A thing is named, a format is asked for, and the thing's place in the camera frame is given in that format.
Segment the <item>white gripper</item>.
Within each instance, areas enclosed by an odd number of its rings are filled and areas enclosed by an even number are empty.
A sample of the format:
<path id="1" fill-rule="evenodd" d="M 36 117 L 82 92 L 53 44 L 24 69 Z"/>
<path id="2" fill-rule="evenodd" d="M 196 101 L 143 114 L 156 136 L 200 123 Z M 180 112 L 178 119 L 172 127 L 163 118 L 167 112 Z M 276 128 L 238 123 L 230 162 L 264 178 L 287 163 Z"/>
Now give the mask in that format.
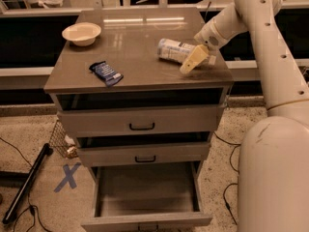
<path id="1" fill-rule="evenodd" d="M 210 51 L 219 51 L 226 44 L 226 39 L 220 34 L 215 26 L 214 20 L 208 21 L 202 29 L 194 36 L 199 44 L 189 53 L 180 67 L 182 74 L 190 73 L 209 57 Z"/>

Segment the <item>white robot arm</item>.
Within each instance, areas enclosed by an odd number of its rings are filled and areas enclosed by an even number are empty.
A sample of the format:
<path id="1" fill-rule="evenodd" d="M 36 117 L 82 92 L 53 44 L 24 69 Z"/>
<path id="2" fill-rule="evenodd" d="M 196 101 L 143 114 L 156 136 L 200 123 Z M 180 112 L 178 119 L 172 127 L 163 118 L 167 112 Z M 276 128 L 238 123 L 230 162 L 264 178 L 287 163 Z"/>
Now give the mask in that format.
<path id="1" fill-rule="evenodd" d="M 234 0 L 195 39 L 219 49 L 247 32 L 267 117 L 239 150 L 238 232 L 309 232 L 309 86 L 276 22 L 282 0 Z"/>

